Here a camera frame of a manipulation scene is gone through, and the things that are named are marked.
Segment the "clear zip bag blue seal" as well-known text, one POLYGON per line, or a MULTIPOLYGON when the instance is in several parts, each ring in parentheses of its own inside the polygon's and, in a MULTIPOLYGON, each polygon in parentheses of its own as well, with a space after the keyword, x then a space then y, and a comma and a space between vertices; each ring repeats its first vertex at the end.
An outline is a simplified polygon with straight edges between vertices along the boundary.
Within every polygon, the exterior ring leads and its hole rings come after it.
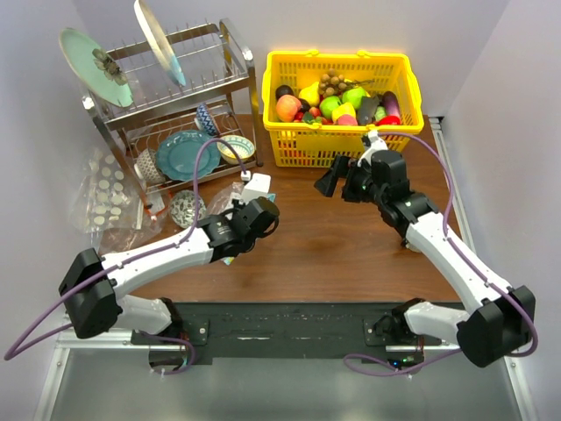
POLYGON ((233 260, 242 253, 251 250, 241 250, 236 236, 229 226, 235 209, 245 205, 241 200, 241 192, 245 184, 235 182, 230 187, 221 190, 207 207, 205 218, 197 226, 202 228, 209 239, 212 251, 212 261, 233 260))

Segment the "red peach toy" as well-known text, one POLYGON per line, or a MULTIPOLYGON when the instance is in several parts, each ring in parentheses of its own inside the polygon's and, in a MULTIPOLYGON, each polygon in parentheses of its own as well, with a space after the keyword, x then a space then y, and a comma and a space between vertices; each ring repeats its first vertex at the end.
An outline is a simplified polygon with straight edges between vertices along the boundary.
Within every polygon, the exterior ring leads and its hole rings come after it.
POLYGON ((350 114, 343 114, 337 119, 337 125, 341 126, 357 126, 358 121, 357 119, 350 114))

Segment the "grey fish toy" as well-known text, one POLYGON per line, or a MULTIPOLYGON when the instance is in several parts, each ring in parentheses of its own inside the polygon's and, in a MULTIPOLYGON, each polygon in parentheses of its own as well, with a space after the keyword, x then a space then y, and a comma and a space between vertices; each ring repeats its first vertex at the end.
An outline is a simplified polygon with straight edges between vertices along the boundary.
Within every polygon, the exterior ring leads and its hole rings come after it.
POLYGON ((380 97, 363 96, 357 110, 357 121, 359 125, 369 125, 374 122, 377 108, 380 106, 380 97))

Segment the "yellow bell pepper toy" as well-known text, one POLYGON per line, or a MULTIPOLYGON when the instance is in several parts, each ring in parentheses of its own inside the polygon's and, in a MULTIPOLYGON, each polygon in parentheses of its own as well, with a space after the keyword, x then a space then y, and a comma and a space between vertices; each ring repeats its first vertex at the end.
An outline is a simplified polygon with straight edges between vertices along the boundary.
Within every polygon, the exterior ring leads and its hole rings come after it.
POLYGON ((350 114, 356 117, 356 111, 351 103, 342 103, 331 113, 331 120, 333 123, 337 122, 337 119, 343 114, 350 114))

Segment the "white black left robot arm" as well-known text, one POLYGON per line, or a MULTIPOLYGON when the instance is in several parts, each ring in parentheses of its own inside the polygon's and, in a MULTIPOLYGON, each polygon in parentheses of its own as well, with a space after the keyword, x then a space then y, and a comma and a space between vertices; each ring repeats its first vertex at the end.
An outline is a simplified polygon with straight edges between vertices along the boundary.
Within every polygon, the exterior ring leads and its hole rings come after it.
POLYGON ((184 268, 248 253, 279 222, 277 206, 261 196, 148 246, 104 256, 93 248, 78 253, 59 286, 76 337, 91 339, 120 328, 174 343, 184 334, 184 322, 173 302, 142 299, 133 291, 184 268))

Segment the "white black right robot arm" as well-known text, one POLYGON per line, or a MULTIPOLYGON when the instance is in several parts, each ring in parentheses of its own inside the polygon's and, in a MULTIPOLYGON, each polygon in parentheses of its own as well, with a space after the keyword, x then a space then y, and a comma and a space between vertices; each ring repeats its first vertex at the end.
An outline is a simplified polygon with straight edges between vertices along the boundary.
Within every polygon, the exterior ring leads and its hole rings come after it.
POLYGON ((374 203, 383 221, 404 244, 426 256, 464 306, 456 310, 412 299, 377 321, 376 334, 403 345, 421 335, 443 339, 457 345, 477 367, 536 350, 534 294, 525 286, 513 288, 490 270, 448 226, 433 202, 411 189, 399 153, 383 150, 359 160, 339 155, 315 187, 323 196, 332 196, 339 179, 345 180, 342 198, 374 203))

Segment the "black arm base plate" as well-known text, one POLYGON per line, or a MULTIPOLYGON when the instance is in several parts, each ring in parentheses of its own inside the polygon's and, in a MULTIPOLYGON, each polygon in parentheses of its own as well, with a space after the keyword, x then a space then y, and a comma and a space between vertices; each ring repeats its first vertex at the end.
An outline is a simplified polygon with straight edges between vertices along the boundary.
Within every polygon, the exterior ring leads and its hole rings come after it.
POLYGON ((179 303, 195 364, 220 359, 382 358, 395 341, 375 329, 393 303, 179 303))

